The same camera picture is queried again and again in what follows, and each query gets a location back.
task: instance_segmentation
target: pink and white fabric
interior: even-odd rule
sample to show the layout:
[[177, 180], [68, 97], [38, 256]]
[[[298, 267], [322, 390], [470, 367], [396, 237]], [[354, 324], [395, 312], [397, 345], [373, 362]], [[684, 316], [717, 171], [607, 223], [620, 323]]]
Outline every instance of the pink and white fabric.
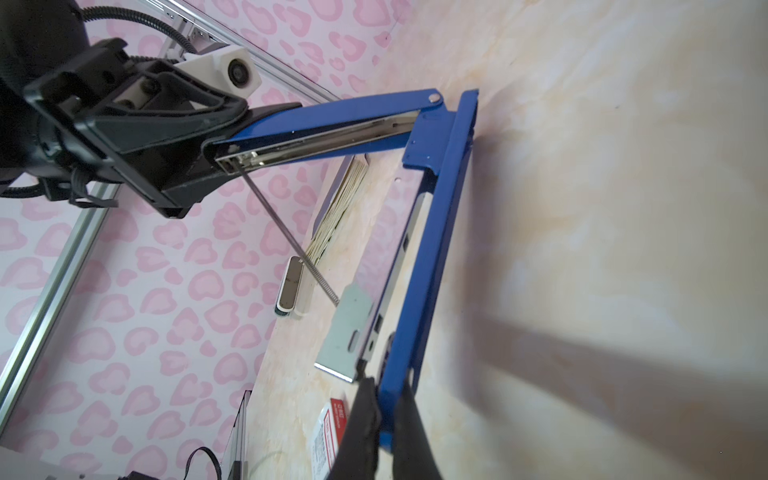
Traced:
[[186, 2], [342, 98], [365, 91], [412, 8], [410, 0]]
[[[123, 3], [156, 13], [142, 5]], [[141, 25], [87, 26], [92, 41], [125, 38], [131, 54], [157, 55], [162, 45]], [[294, 97], [265, 81], [249, 102]], [[299, 239], [325, 171], [316, 161], [253, 174]], [[179, 479], [196, 447], [218, 454], [226, 447], [275, 325], [290, 246], [242, 180], [183, 220], [163, 218], [127, 188], [119, 201], [2, 444], [83, 472]], [[0, 339], [7, 357], [80, 210], [5, 202], [0, 250], [10, 255], [0, 256], [0, 292], [8, 312]], [[199, 470], [190, 478], [214, 477], [210, 466]]]

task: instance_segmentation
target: marble table surface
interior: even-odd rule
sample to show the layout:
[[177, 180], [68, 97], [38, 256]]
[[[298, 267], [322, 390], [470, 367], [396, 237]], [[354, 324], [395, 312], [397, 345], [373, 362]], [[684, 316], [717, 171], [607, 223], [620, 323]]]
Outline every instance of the marble table surface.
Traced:
[[[412, 4], [370, 92], [480, 89], [416, 394], [442, 475], [768, 478], [768, 3]], [[338, 292], [397, 163], [320, 265]], [[323, 404], [354, 397], [313, 367], [332, 314], [315, 288], [273, 332], [251, 479], [309, 478]]]

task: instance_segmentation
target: red label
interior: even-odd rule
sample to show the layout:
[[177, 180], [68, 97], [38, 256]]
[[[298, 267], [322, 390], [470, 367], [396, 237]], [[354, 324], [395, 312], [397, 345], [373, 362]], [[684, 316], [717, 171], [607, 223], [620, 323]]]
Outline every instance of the red label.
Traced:
[[333, 410], [333, 423], [336, 426], [336, 438], [339, 440], [339, 445], [341, 445], [341, 438], [346, 429], [344, 402], [338, 399], [331, 399], [331, 410]]

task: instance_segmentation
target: hole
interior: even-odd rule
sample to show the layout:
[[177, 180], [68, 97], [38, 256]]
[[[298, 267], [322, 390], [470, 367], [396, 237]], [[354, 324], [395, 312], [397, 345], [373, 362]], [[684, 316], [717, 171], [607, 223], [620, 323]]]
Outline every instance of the hole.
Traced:
[[380, 313], [379, 316], [376, 317], [376, 323], [373, 324], [373, 331], [378, 333], [379, 330], [382, 329], [382, 323], [384, 322], [384, 317]]
[[352, 332], [352, 338], [349, 339], [349, 345], [346, 346], [346, 349], [349, 353], [352, 353], [355, 350], [355, 346], [357, 345], [357, 339], [360, 337], [360, 331], [355, 330]]

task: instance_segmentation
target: tabletop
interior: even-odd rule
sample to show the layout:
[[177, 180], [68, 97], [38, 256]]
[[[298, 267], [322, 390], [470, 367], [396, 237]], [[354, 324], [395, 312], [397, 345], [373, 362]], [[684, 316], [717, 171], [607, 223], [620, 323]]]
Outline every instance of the tabletop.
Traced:
[[[766, 20], [759, 0], [415, 3], [370, 92], [480, 89], [416, 393], [445, 478], [768, 475]], [[319, 265], [337, 291], [397, 163], [372, 159]], [[313, 367], [332, 315], [315, 289], [278, 322], [249, 478], [309, 478], [321, 408], [351, 405]]]

